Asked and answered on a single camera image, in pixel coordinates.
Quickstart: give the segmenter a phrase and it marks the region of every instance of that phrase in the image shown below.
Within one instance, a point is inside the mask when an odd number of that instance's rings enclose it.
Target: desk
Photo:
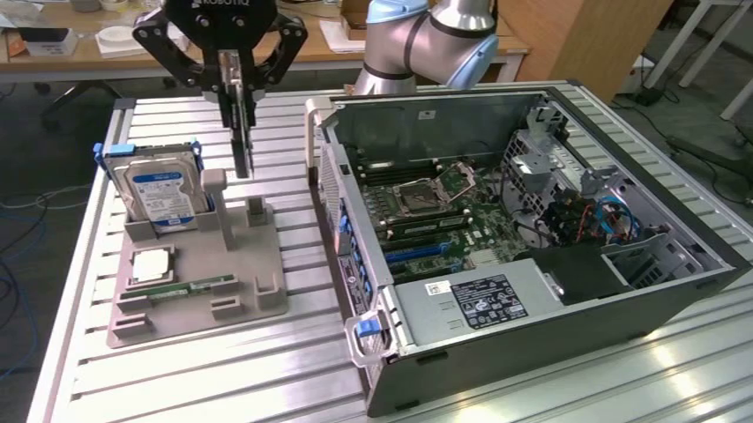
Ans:
[[[751,260],[753,228],[592,94],[551,84]],[[252,179],[233,180],[224,191],[230,203],[264,195],[272,204],[291,304],[285,315],[116,350],[106,347],[124,205],[97,170],[28,422],[583,423],[690,421],[703,415],[719,421],[748,418],[750,278],[690,306],[643,338],[405,412],[365,418],[303,164],[303,103],[315,95],[337,93],[273,93],[259,102],[252,135],[257,170]],[[584,160],[607,166],[610,159],[590,138],[572,124],[567,129],[570,145]],[[114,110],[105,143],[138,144],[168,134],[178,136],[172,139],[197,137],[206,168],[232,168],[216,105],[201,98],[138,100],[133,108]]]
[[[363,53],[335,54],[319,28],[320,18],[304,14],[311,13],[339,19],[339,9],[324,4],[284,5],[296,11],[280,9],[280,12],[300,16],[308,30],[308,40],[303,45],[291,71],[323,71],[335,69],[359,69]],[[138,56],[102,59],[96,47],[93,34],[102,28],[101,23],[116,20],[118,13],[97,11],[76,13],[69,4],[48,4],[42,10],[44,17],[56,26],[70,27],[77,33],[88,34],[80,41],[74,54],[69,57],[6,56],[5,36],[0,35],[0,83],[8,82],[50,82],[84,81],[93,79],[126,79],[169,76],[166,70],[146,54]],[[272,51],[279,37],[268,33],[253,50],[253,56],[263,60]],[[503,82],[514,80],[528,46],[515,37],[500,37],[495,63],[501,63],[497,79]],[[188,48],[188,56],[200,59],[201,54],[194,46]]]

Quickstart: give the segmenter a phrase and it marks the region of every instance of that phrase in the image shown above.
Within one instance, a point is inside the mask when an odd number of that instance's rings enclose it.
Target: gray carpet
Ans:
[[[650,55],[660,56],[675,33],[676,30],[670,30],[655,34],[647,48]],[[678,66],[700,42],[698,38],[690,40],[674,66]],[[356,71],[291,73],[284,85],[276,90],[335,88],[343,83],[351,83],[355,76]],[[736,132],[730,123],[718,119],[718,113],[750,78],[753,65],[719,50],[688,89],[678,89],[672,82],[668,83],[668,88],[679,97],[679,104],[662,100],[640,110],[666,134],[684,137],[730,156],[739,155],[743,150],[734,146]],[[38,112],[54,95],[69,86],[66,83],[53,84],[50,95],[40,96],[30,85],[21,84],[16,87],[13,96],[0,102],[0,196],[20,192],[45,192],[64,186],[86,184],[93,178],[90,149],[93,143],[104,138],[112,99],[97,91],[86,93],[56,115],[61,123],[58,132],[48,133],[38,125]],[[194,90],[185,88],[165,90],[160,79],[118,81],[113,82],[113,86],[122,95],[134,98],[197,95]],[[0,86],[0,91],[6,92],[8,88],[6,85]],[[630,104],[627,99],[618,99],[618,102]],[[650,128],[643,117],[631,110],[620,110],[619,114],[648,140],[666,149],[659,134]],[[736,119],[740,124],[753,124],[753,101],[739,111]],[[708,185],[710,172],[704,165],[686,155],[678,156],[676,160]],[[728,196],[742,197],[744,183],[740,179],[723,171],[719,171],[719,176],[718,189]],[[85,190],[76,191],[64,197],[56,197],[50,204],[69,204],[81,201],[85,196]],[[753,213],[747,209],[734,204],[731,206],[747,221],[753,220]],[[16,212],[0,209],[0,212],[12,212],[33,219],[40,210],[30,208]],[[0,422],[25,420],[82,212],[82,208],[49,211],[44,218],[45,235],[38,246],[16,260],[8,261],[30,298],[38,321],[40,345],[22,371],[0,381]],[[0,246],[25,230],[25,225],[25,222],[0,219]],[[0,319],[8,313],[9,304],[9,300],[0,303]],[[13,365],[24,356],[30,342],[28,323],[24,314],[18,312],[9,325],[0,330],[0,367]]]

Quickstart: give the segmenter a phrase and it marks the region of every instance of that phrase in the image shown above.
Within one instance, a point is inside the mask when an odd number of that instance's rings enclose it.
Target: handle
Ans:
[[[305,169],[313,167],[313,131],[333,112],[332,102],[327,97],[312,97],[305,101],[304,141]]]
[[[392,339],[389,341],[389,345],[385,345],[381,351],[372,352],[371,354],[363,354],[359,339],[355,337],[355,326],[357,323],[365,320],[379,319],[379,313],[379,310],[369,310],[361,315],[344,319],[344,339],[348,343],[351,361],[355,367],[365,367],[376,364],[384,357],[395,354],[395,344]]]

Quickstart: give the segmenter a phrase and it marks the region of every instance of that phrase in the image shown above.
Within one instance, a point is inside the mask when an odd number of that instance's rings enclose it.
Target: hard drive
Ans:
[[[194,215],[210,210],[200,184],[200,146],[113,145],[94,148],[132,222],[150,221],[156,233],[196,228]]]

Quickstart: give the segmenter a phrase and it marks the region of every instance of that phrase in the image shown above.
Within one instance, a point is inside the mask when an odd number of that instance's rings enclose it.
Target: paper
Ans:
[[[38,13],[42,8],[42,4],[0,0],[0,27],[17,28],[18,26],[45,26]]]
[[[348,40],[340,21],[320,20],[319,27],[329,50],[335,53],[360,53],[365,49],[365,41]]]

